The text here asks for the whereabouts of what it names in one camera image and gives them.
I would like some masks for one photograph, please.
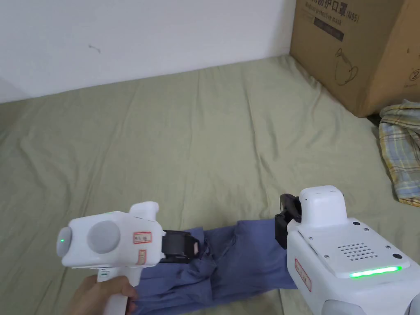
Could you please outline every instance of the green light strip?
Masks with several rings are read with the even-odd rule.
[[[371,275],[377,275],[380,273],[388,273],[388,272],[394,272],[401,270],[401,266],[394,266],[394,267],[386,267],[386,268],[379,268],[379,269],[372,269],[372,270],[366,270],[362,272],[355,272],[350,274],[350,278],[360,278],[364,276],[371,276]]]

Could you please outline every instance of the black clamp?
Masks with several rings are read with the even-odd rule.
[[[184,231],[165,230],[162,237],[162,253],[165,258],[161,263],[189,263],[197,258],[200,252],[200,243],[191,233]]]
[[[281,247],[287,249],[287,225],[290,221],[302,221],[302,206],[299,197],[291,194],[280,196],[280,213],[274,217],[274,233],[276,241]]]

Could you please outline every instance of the cardboard box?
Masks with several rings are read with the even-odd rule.
[[[297,0],[291,55],[358,117],[420,102],[420,0]]]

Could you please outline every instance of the white label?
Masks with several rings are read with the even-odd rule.
[[[134,244],[143,244],[152,242],[152,232],[136,232],[133,234]]]
[[[141,249],[139,250],[139,259],[137,261],[137,265],[144,265],[146,263],[146,250]]]
[[[305,270],[299,264],[297,259],[294,260],[294,267],[296,268],[297,273],[302,278],[303,282],[305,282],[306,287],[308,288],[309,292],[312,291],[312,281],[309,279],[308,275],[306,274]]]

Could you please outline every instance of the checkered cloth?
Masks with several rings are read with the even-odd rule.
[[[380,113],[379,139],[398,200],[420,207],[420,103],[405,100]]]

